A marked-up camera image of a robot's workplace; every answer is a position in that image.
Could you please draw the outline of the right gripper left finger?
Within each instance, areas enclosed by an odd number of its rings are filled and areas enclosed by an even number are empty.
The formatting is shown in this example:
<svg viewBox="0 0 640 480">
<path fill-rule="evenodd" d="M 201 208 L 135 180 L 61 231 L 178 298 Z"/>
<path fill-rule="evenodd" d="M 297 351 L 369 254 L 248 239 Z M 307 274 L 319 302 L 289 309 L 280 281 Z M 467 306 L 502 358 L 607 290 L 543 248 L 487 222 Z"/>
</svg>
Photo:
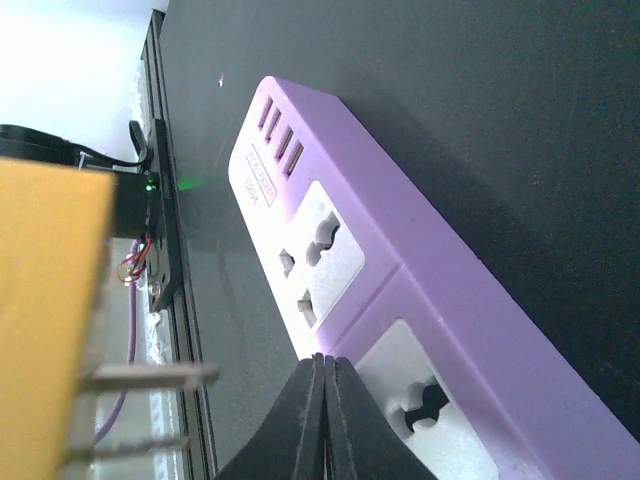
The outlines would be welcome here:
<svg viewBox="0 0 640 480">
<path fill-rule="evenodd" d="M 219 479 L 322 479 L 324 356 L 301 360 L 248 443 Z"/>
</svg>

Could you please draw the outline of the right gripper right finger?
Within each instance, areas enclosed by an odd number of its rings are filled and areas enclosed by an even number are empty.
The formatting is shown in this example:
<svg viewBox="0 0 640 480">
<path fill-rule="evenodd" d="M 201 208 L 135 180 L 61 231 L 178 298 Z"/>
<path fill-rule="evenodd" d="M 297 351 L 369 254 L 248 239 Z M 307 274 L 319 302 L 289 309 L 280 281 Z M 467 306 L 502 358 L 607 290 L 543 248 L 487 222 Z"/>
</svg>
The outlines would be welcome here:
<svg viewBox="0 0 640 480">
<path fill-rule="evenodd" d="M 329 479 L 433 479 L 394 432 L 351 362 L 327 356 L 325 457 Z"/>
</svg>

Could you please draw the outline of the purple power strip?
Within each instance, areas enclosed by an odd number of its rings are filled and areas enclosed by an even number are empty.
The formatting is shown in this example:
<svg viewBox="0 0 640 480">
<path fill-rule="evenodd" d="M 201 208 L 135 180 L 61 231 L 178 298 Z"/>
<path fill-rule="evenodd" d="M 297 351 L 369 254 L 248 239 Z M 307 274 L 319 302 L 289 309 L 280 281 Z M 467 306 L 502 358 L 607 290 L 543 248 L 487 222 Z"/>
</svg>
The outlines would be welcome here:
<svg viewBox="0 0 640 480">
<path fill-rule="evenodd" d="M 639 444 L 335 96 L 258 85 L 229 181 L 299 358 L 439 479 L 635 479 Z"/>
</svg>

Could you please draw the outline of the yellow cube socket adapter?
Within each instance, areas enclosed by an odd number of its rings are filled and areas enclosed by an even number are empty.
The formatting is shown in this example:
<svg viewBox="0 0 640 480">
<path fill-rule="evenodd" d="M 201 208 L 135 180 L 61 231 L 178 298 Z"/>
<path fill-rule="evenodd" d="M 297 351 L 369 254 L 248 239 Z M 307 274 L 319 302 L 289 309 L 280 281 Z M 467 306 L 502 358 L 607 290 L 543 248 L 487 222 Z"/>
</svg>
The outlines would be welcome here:
<svg viewBox="0 0 640 480">
<path fill-rule="evenodd" d="M 105 460 L 180 451 L 169 435 L 94 443 L 95 399 L 109 391 L 192 390 L 213 365 L 106 365 L 94 313 L 108 260 L 113 174 L 1 162 L 1 475 L 81 479 Z"/>
</svg>

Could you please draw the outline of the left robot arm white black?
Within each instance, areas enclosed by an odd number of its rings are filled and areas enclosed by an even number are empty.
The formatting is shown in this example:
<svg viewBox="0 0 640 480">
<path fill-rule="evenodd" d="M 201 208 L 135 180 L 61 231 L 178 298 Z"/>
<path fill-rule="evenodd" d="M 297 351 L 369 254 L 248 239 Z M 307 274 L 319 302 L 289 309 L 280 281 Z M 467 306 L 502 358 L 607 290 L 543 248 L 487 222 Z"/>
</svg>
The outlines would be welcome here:
<svg viewBox="0 0 640 480">
<path fill-rule="evenodd" d="M 142 240 L 152 236 L 159 209 L 159 178 L 151 171 L 155 159 L 153 134 L 145 134 L 136 120 L 128 123 L 136 159 L 120 160 L 77 142 L 36 129 L 3 124 L 1 155 L 80 171 L 115 176 L 113 236 Z"/>
</svg>

